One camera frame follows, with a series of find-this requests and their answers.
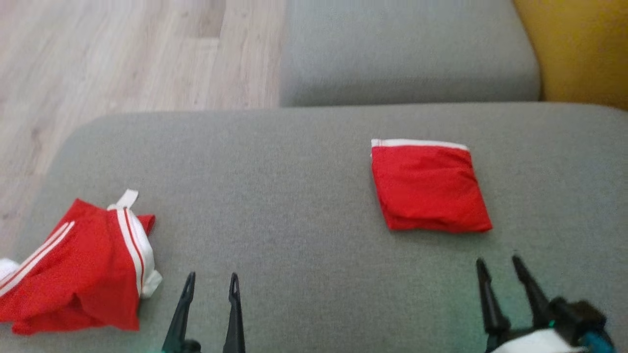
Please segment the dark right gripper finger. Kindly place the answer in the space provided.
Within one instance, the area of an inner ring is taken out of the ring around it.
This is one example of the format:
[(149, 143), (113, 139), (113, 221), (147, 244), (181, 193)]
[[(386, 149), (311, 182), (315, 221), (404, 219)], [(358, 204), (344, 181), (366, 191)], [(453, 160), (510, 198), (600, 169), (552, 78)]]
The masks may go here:
[(476, 270), (484, 330), (489, 338), (497, 340), (510, 330), (511, 322), (500, 308), (484, 259), (477, 259)]
[(541, 290), (534, 276), (528, 271), (524, 261), (518, 255), (512, 256), (512, 264), (514, 265), (516, 275), (520, 283), (525, 288), (528, 303), (532, 312), (532, 326), (535, 329), (549, 327), (552, 322), (552, 315), (549, 312), (549, 300)]

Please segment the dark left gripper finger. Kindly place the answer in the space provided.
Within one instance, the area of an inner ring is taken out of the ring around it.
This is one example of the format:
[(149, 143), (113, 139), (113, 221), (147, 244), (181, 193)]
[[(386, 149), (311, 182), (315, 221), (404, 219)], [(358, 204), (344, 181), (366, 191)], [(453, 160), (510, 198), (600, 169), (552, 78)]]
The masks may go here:
[(224, 353), (245, 353), (244, 322), (237, 273), (231, 275), (228, 299), (231, 304)]
[(188, 316), (195, 291), (195, 279), (196, 273), (191, 271), (184, 284), (179, 303), (164, 339), (163, 353), (179, 353), (181, 343), (186, 339)]

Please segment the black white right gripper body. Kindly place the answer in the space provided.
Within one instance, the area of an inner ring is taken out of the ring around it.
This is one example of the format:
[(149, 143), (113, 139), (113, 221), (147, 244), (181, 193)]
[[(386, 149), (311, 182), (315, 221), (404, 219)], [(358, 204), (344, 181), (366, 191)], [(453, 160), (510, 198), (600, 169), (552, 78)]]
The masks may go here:
[(586, 326), (575, 329), (564, 325), (551, 328), (512, 331), (508, 321), (485, 324), (487, 353), (581, 353), (587, 349), (580, 341), (587, 333)]

